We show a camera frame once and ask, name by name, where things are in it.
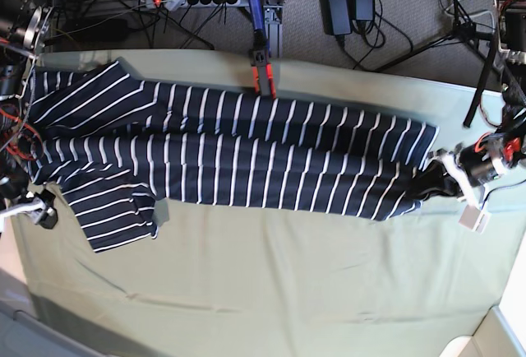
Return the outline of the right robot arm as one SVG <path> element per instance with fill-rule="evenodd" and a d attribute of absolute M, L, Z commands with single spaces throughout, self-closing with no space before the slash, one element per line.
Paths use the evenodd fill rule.
<path fill-rule="evenodd" d="M 44 48 L 53 0 L 1 0 L 1 219 L 26 215 L 45 229 L 58 221 L 55 196 L 33 194 L 23 167 L 36 161 L 41 142 L 29 123 L 35 66 Z"/>

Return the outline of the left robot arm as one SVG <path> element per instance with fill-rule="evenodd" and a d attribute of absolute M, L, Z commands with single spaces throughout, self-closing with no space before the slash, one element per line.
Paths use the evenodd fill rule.
<path fill-rule="evenodd" d="M 490 194 L 488 184 L 525 165 L 525 0 L 493 0 L 496 22 L 488 33 L 477 31 L 471 21 L 459 25 L 463 39 L 486 40 L 487 55 L 463 125 L 470 127 L 476 113 L 491 127 L 471 146 L 431 155 L 431 163 L 412 182 L 410 197 L 461 197 L 482 209 Z M 497 122 L 489 119 L 482 104 L 491 72 L 500 78 L 503 106 Z"/>

